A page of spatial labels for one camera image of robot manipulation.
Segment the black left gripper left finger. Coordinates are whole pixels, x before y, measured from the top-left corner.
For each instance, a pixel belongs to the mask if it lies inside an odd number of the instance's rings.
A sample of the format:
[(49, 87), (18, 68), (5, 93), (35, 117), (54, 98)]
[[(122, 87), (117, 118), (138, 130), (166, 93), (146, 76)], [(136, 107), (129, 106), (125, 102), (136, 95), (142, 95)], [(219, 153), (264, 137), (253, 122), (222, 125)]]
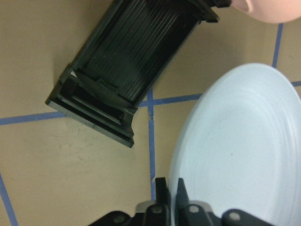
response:
[(155, 217), (158, 218), (160, 226), (169, 226), (171, 224), (171, 198), (166, 185), (165, 178), (155, 179), (156, 204), (154, 207)]

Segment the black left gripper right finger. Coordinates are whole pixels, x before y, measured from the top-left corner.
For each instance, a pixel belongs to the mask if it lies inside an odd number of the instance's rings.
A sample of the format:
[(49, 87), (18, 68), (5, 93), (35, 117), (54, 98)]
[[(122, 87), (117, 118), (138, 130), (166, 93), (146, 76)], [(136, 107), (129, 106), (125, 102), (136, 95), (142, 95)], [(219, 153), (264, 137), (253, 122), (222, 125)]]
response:
[(190, 204), (183, 178), (178, 179), (175, 200), (175, 225), (194, 226), (194, 207)]

